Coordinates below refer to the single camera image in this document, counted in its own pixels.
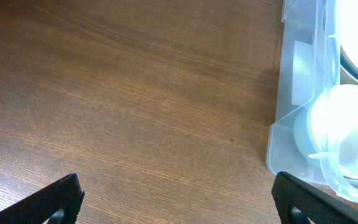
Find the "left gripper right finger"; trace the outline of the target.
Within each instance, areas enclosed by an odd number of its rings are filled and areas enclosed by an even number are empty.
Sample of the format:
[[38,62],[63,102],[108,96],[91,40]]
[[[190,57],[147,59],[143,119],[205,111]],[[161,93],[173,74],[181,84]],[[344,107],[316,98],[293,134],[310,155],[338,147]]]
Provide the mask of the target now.
[[358,224],[358,210],[287,173],[275,176],[272,197],[284,224]]

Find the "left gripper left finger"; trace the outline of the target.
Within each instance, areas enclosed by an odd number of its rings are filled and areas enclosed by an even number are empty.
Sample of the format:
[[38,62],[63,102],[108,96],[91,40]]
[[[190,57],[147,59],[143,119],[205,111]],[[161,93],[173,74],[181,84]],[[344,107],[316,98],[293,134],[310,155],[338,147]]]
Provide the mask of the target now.
[[0,211],[0,223],[74,224],[84,196],[78,176],[68,174]]

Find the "mint green small bowl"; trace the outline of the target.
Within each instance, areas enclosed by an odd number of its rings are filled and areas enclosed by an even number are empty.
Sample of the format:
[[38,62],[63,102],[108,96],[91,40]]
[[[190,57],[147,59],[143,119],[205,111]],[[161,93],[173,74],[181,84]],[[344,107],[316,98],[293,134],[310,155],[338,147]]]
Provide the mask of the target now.
[[303,107],[295,119],[293,135],[303,157],[311,166],[319,166],[319,160],[310,158],[310,154],[316,154],[316,143],[311,133],[309,108]]

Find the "white small bowl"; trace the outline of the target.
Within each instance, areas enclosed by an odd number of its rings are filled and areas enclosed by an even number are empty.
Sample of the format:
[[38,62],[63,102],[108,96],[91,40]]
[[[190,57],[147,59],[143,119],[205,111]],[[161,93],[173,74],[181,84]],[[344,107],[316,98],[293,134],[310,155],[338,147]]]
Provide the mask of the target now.
[[311,134],[321,152],[328,140],[335,150],[342,175],[358,179],[358,85],[338,85],[313,103]]

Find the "dark blue bowl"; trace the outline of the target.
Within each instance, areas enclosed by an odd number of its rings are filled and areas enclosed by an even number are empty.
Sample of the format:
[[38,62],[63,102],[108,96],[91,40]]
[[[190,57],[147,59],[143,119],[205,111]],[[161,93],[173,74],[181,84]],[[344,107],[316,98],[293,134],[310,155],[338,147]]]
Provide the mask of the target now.
[[351,78],[358,82],[358,71],[351,65],[350,60],[341,54],[341,67],[349,74]]

